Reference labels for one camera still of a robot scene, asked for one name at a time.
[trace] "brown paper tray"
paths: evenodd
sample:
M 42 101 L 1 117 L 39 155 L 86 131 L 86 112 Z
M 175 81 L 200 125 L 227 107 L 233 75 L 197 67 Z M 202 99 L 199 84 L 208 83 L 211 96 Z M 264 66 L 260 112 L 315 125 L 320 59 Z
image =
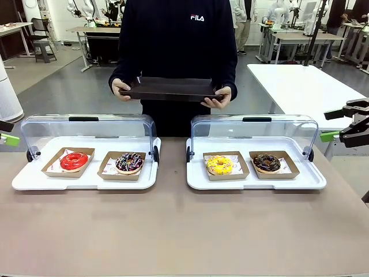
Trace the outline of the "brown paper tray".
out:
M 132 153 L 132 152 L 116 152 L 116 151 L 110 151 L 108 152 L 108 154 L 106 154 L 103 162 L 100 165 L 99 168 L 99 172 L 97 172 L 97 174 L 104 180 L 121 180 L 121 181 L 138 181 L 142 168 L 145 165 L 145 158 L 146 158 L 146 153 L 143 152 L 136 152 L 137 154 L 141 155 L 142 160 L 143 160 L 143 164 L 141 167 L 141 170 L 138 172 L 138 174 L 134 174 L 134 175 L 124 175 L 124 174 L 119 174 L 119 175 L 108 175 L 108 174 L 103 174 L 103 170 L 106 166 L 106 164 L 108 163 L 109 159 L 117 159 L 120 156 L 122 156 L 123 154 L 126 153 Z
M 259 154 L 268 153 L 270 155 L 273 155 L 277 158 L 284 158 L 287 162 L 287 165 L 292 173 L 281 173 L 281 174 L 267 174 L 267 173 L 261 173 L 256 169 L 256 166 L 253 163 L 254 156 Z M 258 175 L 259 179 L 294 179 L 297 175 L 300 174 L 300 171 L 296 164 L 293 162 L 291 157 L 287 154 L 286 151 L 250 151 L 250 158 L 251 158 L 251 164 L 253 165 L 256 174 Z
M 249 175 L 250 171 L 248 170 L 248 167 L 246 165 L 246 162 L 244 161 L 243 156 L 239 151 L 228 151 L 228 152 L 208 152 L 203 153 L 202 157 L 205 161 L 205 156 L 225 156 L 225 155 L 234 155 L 238 156 L 238 161 L 241 165 L 243 174 L 234 174 L 234 175 L 213 175 L 210 172 L 208 172 L 208 169 L 205 165 L 205 170 L 209 176 L 210 181 L 227 181 L 227 180 L 240 180 L 240 179 L 246 179 L 246 177 Z
M 64 153 L 65 149 L 70 149 L 74 152 L 80 152 L 84 153 L 86 155 L 90 155 L 91 157 L 88 159 L 87 163 L 82 167 L 82 169 L 78 172 L 68 173 L 68 172 L 62 172 L 62 173 L 52 173 L 47 172 L 49 166 L 51 166 L 59 157 Z M 41 169 L 45 175 L 49 177 L 64 177 L 64 178 L 80 178 L 83 175 L 83 172 L 85 172 L 86 168 L 90 164 L 91 160 L 93 159 L 93 156 L 95 154 L 94 148 L 76 148 L 76 147 L 63 147 L 56 153 L 51 160 L 48 161 L 48 163 Z

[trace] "donut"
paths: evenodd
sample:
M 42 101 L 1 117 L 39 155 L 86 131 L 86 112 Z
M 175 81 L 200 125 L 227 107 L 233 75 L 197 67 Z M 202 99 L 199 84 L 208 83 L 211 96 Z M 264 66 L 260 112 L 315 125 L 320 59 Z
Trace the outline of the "donut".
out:
M 60 167 L 68 173 L 78 172 L 87 161 L 88 156 L 86 154 L 75 152 L 64 156 L 60 161 Z
M 138 172 L 144 161 L 137 153 L 125 153 L 115 161 L 116 170 L 124 175 L 131 175 Z
M 225 156 L 212 156 L 206 163 L 208 172 L 213 175 L 230 175 L 233 170 L 233 162 Z
M 253 163 L 259 172 L 266 174 L 277 173 L 281 168 L 278 158 L 268 153 L 254 156 Z

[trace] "pants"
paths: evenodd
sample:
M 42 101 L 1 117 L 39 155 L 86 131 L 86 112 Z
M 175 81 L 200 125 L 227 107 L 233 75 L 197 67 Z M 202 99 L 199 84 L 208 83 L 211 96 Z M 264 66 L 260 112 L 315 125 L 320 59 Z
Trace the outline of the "pants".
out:
M 250 33 L 250 23 L 251 20 L 246 20 L 246 22 L 236 22 L 236 47 L 237 51 L 243 51 L 243 46 L 246 44 L 248 35 Z
M 332 35 L 336 35 L 338 33 L 338 30 L 339 30 L 339 27 L 332 28 L 332 27 L 328 27 L 327 26 L 328 33 L 331 33 Z M 328 47 L 327 59 L 332 59 L 332 43 L 330 43 L 329 45 L 327 45 L 326 47 L 324 47 L 324 49 L 321 52 L 320 59 L 323 59 L 324 53 L 327 50 L 327 47 Z
M 210 109 L 196 102 L 141 100 L 142 114 L 155 123 L 158 137 L 191 137 L 191 120 L 197 115 L 209 115 Z M 209 130 L 196 136 L 207 136 Z

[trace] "fila logo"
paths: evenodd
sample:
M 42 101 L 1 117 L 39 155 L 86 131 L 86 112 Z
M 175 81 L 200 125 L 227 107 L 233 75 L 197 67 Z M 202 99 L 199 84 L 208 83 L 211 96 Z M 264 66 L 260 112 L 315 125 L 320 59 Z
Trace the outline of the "fila logo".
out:
M 191 14 L 191 20 L 205 21 L 203 16 L 199 17 L 197 14 Z

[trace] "hand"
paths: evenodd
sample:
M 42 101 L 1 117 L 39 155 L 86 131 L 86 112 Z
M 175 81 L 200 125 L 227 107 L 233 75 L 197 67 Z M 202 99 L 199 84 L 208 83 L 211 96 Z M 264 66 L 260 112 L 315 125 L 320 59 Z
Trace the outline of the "hand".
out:
M 209 98 L 205 98 L 204 102 L 201 102 L 201 104 L 208 108 L 219 108 L 222 109 L 226 105 L 228 105 L 231 101 L 231 88 L 230 87 L 224 87 L 222 89 L 219 89 L 215 92 L 215 95 L 223 95 L 223 99 L 219 102 L 217 99 L 213 99 L 212 101 Z
M 125 96 L 125 95 L 121 95 L 121 93 L 119 92 L 120 89 L 124 90 L 124 91 L 130 91 L 131 88 L 129 85 L 127 85 L 126 83 L 123 83 L 121 79 L 114 79 L 113 83 L 111 84 L 111 88 L 113 90 L 113 93 L 116 97 L 119 98 L 119 100 L 123 101 L 123 102 L 127 102 L 129 100 L 131 100 L 131 97 L 129 96 Z

